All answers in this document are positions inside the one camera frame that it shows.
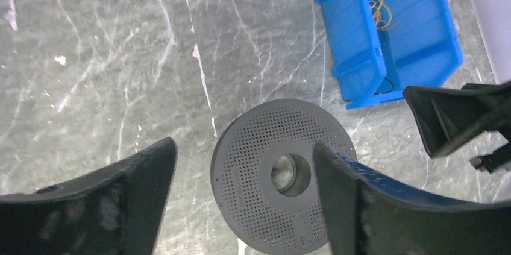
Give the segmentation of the dark grey cable spool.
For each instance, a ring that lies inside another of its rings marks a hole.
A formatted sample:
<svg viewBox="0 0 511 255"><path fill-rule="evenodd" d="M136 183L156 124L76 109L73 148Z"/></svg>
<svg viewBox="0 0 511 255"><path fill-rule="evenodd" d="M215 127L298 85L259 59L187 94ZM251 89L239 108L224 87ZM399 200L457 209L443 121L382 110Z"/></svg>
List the dark grey cable spool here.
<svg viewBox="0 0 511 255"><path fill-rule="evenodd" d="M212 155L211 186L229 228L265 254L307 254L327 241L313 147L325 142L355 159L340 122L299 99L264 102L235 119Z"/></svg>

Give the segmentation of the blue plastic bin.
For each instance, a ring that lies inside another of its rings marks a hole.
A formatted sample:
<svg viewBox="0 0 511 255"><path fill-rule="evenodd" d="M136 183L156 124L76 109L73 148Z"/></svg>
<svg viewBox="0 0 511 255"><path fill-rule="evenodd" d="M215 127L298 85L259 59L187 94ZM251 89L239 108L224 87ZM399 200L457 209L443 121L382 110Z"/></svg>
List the blue plastic bin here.
<svg viewBox="0 0 511 255"><path fill-rule="evenodd" d="M447 0L315 0L348 109L439 87L463 63Z"/></svg>

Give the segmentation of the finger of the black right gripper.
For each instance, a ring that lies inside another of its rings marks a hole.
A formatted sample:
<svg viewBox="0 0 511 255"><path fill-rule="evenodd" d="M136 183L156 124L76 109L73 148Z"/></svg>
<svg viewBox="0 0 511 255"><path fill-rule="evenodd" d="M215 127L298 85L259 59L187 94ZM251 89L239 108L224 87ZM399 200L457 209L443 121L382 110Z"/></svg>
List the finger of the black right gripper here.
<svg viewBox="0 0 511 255"><path fill-rule="evenodd" d="M431 158L446 157L484 131L510 139L510 83L461 89L408 86L403 96Z"/></svg>

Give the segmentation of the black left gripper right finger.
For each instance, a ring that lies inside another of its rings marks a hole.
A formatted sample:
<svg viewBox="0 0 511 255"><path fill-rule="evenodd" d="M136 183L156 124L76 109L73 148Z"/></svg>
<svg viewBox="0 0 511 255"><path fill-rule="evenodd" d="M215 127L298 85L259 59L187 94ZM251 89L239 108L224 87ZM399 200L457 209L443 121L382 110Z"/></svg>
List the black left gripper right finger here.
<svg viewBox="0 0 511 255"><path fill-rule="evenodd" d="M313 162L333 254L509 254L510 202L426 192L318 142Z"/></svg>

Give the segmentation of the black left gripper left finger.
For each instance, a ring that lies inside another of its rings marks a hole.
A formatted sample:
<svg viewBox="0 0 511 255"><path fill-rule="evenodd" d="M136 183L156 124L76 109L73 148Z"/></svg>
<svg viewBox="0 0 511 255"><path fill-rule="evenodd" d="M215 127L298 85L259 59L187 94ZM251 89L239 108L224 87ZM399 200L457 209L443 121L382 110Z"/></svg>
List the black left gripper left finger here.
<svg viewBox="0 0 511 255"><path fill-rule="evenodd" d="M86 175L1 197L2 254L152 254L177 164L166 137Z"/></svg>

